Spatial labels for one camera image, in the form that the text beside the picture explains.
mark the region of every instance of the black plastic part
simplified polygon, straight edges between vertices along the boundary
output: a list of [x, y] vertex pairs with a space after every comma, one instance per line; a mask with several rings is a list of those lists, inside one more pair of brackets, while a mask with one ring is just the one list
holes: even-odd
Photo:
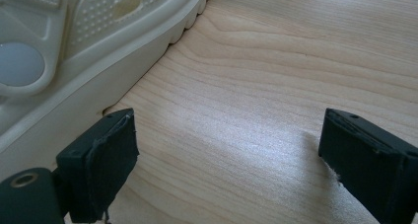
[[133, 109], [114, 112], [58, 154], [59, 179], [73, 193], [73, 222], [102, 219], [136, 164], [135, 132]]
[[367, 120], [327, 109], [319, 156], [381, 223], [411, 223], [418, 207], [418, 149]]
[[0, 223], [64, 223], [57, 203], [51, 172], [25, 170], [0, 184]]

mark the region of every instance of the light wood grain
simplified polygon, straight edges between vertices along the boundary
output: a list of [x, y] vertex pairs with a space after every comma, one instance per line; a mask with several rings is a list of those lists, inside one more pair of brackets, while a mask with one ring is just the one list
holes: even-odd
[[417, 0], [209, 0], [109, 112], [141, 155], [117, 223], [377, 223], [317, 156], [326, 108], [418, 145]]

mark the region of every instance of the wooden table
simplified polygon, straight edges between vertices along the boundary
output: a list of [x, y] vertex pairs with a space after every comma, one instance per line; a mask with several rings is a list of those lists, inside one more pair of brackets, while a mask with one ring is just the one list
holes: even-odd
[[317, 156], [323, 115], [418, 145], [417, 63], [418, 0], [209, 0], [109, 110], [141, 152], [111, 222], [377, 223]]

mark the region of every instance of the wood tabletop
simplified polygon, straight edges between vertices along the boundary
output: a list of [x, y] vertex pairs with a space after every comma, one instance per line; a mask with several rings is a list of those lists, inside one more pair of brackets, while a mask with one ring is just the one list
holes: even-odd
[[418, 146], [418, 0], [208, 0], [125, 108], [113, 224], [377, 223], [318, 142], [335, 108]]

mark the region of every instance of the white plastic object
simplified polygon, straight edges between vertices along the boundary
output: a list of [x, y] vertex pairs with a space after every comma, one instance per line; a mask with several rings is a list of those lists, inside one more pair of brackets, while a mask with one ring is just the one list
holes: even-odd
[[[24, 96], [44, 89], [52, 80], [64, 31], [67, 0], [0, 0], [0, 96]], [[11, 45], [15, 56], [7, 56]], [[38, 52], [43, 61], [19, 60]]]
[[77, 25], [83, 20], [83, 6], [91, 7], [84, 1], [90, 0], [68, 0], [62, 61], [50, 84], [30, 97], [0, 97], [0, 180], [30, 167], [52, 169], [56, 154], [117, 103], [193, 24], [206, 3], [117, 0], [109, 8], [113, 15], [119, 13], [112, 27], [72, 45], [78, 28], [85, 27]]

